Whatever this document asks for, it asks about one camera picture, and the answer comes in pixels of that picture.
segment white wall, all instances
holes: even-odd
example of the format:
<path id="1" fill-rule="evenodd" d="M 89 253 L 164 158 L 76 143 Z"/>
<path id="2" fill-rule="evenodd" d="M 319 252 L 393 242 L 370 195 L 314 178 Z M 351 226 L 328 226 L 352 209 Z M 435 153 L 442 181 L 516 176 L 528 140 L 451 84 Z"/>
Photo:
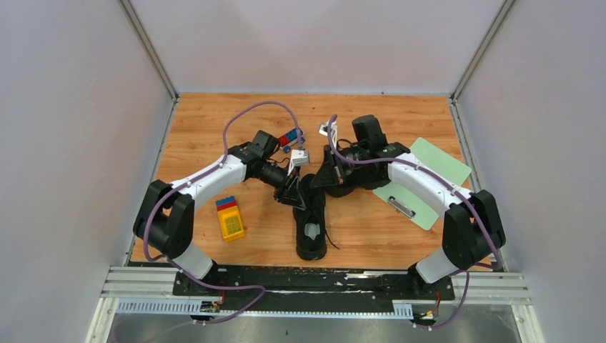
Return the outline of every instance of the white wall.
<path id="1" fill-rule="evenodd" d="M 82 342 L 170 101 L 117 1 L 2 1 L 0 341 Z"/>
<path id="2" fill-rule="evenodd" d="M 133 0 L 179 91 L 450 93 L 502 0 Z"/>
<path id="3" fill-rule="evenodd" d="M 603 342 L 606 2 L 518 1 L 461 104 L 546 342 Z"/>

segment shoe insole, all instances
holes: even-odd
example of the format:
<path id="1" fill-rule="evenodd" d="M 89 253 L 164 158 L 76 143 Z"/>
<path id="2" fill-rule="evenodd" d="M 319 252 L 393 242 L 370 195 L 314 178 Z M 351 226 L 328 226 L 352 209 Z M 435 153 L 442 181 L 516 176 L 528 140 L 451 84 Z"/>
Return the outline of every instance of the shoe insole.
<path id="1" fill-rule="evenodd" d="M 442 175 L 446 179 L 461 186 L 467 177 L 471 174 L 471 168 L 461 161 L 440 150 L 434 144 L 429 143 L 424 138 L 419 137 L 410 147 L 410 151 L 426 166 L 434 172 Z M 387 202 L 389 197 L 394 197 L 406 207 L 415 212 L 412 222 L 423 230 L 429 230 L 438 220 L 439 215 L 428 204 L 425 204 L 419 197 L 411 191 L 395 184 L 388 183 L 384 187 L 373 191 L 374 195 Z"/>
<path id="2" fill-rule="evenodd" d="M 310 239 L 316 239 L 316 236 L 320 234 L 320 225 L 307 223 L 305 224 L 305 228 L 303 229 L 305 236 L 308 236 Z"/>

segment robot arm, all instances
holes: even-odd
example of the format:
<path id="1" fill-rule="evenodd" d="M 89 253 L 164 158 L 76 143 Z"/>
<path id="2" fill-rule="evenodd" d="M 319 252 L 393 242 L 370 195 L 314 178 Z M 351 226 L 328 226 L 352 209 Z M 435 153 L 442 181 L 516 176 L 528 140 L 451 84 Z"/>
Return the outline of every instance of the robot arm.
<path id="1" fill-rule="evenodd" d="M 274 198 L 278 202 L 304 208 L 304 200 L 298 187 L 299 167 L 291 165 L 285 169 L 267 161 L 275 153 L 278 144 L 277 138 L 259 131 L 252 142 L 233 146 L 223 162 L 221 158 L 210 166 L 171 184 L 160 180 L 152 182 L 137 215 L 133 227 L 134 233 L 139 238 L 143 238 L 146 223 L 152 220 L 149 245 L 195 277 L 203 278 L 213 266 L 213 261 L 192 241 L 194 213 L 212 197 L 252 177 L 273 186 L 276 189 Z M 299 156 L 301 151 L 293 150 L 292 154 Z M 293 159 L 295 163 L 302 165 L 300 158 Z M 197 176 L 213 168 L 217 169 L 196 180 Z M 183 188 L 162 204 L 163 208 L 170 209 L 170 214 L 158 211 L 154 218 L 149 218 L 156 203 L 176 187 Z"/>
<path id="2" fill-rule="evenodd" d="M 417 195 L 444 220 L 442 246 L 409 268 L 414 292 L 430 290 L 441 278 L 459 269 L 467 270 L 491 253 L 482 230 L 459 194 L 479 214 L 494 246 L 499 249 L 505 244 L 497 204 L 489 192 L 472 193 L 457 187 L 426 167 L 407 147 L 398 142 L 387 143 L 379 121 L 371 114 L 352 122 L 358 142 L 339 148 L 334 118 L 320 126 L 319 132 L 329 136 L 330 144 L 324 147 L 324 161 L 312 187 L 321 187 L 333 197 L 343 197 L 355 188 L 376 189 L 391 181 Z M 449 187 L 427 172 L 440 177 Z"/>
<path id="3" fill-rule="evenodd" d="M 433 172 L 413 153 L 401 154 L 397 158 Z M 416 277 L 414 288 L 428 288 L 430 284 L 457 270 L 469 269 L 490 254 L 486 239 L 472 221 L 473 216 L 454 192 L 418 167 L 392 162 L 387 166 L 387 173 L 390 180 L 413 192 L 444 220 L 442 246 L 409 269 L 412 276 Z M 474 205 L 492 242 L 497 248 L 502 247 L 505 244 L 505 233 L 495 198 L 485 190 L 472 193 L 469 189 L 449 183 Z"/>

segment black metal plate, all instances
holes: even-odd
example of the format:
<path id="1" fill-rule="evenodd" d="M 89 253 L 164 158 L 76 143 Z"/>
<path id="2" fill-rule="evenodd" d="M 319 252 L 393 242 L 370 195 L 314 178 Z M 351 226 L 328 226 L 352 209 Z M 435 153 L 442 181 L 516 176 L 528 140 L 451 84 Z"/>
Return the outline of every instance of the black metal plate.
<path id="1" fill-rule="evenodd" d="M 348 274 L 381 272 L 367 278 L 352 278 Z M 333 269 L 301 267 L 255 267 L 221 265 L 204 278 L 211 284 L 239 286 L 262 284 L 268 291 L 291 291 L 297 293 L 267 292 L 251 309 L 257 311 L 301 311 L 301 312 L 392 312 L 392 300 L 435 300 L 434 292 L 426 297 L 416 297 L 407 288 L 408 276 L 402 271 L 384 269 Z M 438 284 L 442 300 L 453 300 L 450 278 Z M 258 295 L 258 290 L 230 291 L 225 293 L 222 309 L 237 310 Z M 220 295 L 194 283 L 182 273 L 177 273 L 173 294 L 179 296 Z"/>

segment wooden surface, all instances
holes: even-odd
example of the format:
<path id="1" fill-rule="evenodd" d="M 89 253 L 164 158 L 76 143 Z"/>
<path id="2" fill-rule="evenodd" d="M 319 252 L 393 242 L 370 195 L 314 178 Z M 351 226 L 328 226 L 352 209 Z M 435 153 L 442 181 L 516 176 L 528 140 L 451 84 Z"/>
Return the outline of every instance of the wooden surface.
<path id="1" fill-rule="evenodd" d="M 229 119 L 251 104 L 280 101 L 297 115 L 305 131 L 304 147 L 311 165 L 302 174 L 315 173 L 322 163 L 326 137 L 317 133 L 321 122 L 338 114 L 339 138 L 355 140 L 351 121 L 374 114 L 389 142 L 410 146 L 420 136 L 457 159 L 461 153 L 443 96 L 357 96 L 314 94 L 184 94 L 171 127 L 158 178 L 166 182 L 193 174 L 215 161 L 223 152 L 221 132 Z M 281 136 L 294 127 L 281 107 L 265 105 L 236 120 L 230 127 L 228 145 L 252 140 L 262 129 Z M 287 155 L 274 155 L 278 161 Z M 295 252 L 292 208 L 272 198 L 274 189 L 257 179 L 236 185 L 207 202 L 195 216 L 194 241 L 219 263 L 273 264 L 326 267 L 407 268 L 437 249 L 442 241 L 442 221 L 424 231 L 396 213 L 371 191 L 358 189 L 350 195 L 327 197 L 327 231 L 340 248 L 328 244 L 325 258 L 306 262 Z M 244 238 L 222 239 L 217 199 L 234 195 L 247 229 Z M 144 260 L 142 240 L 136 241 L 132 260 Z"/>

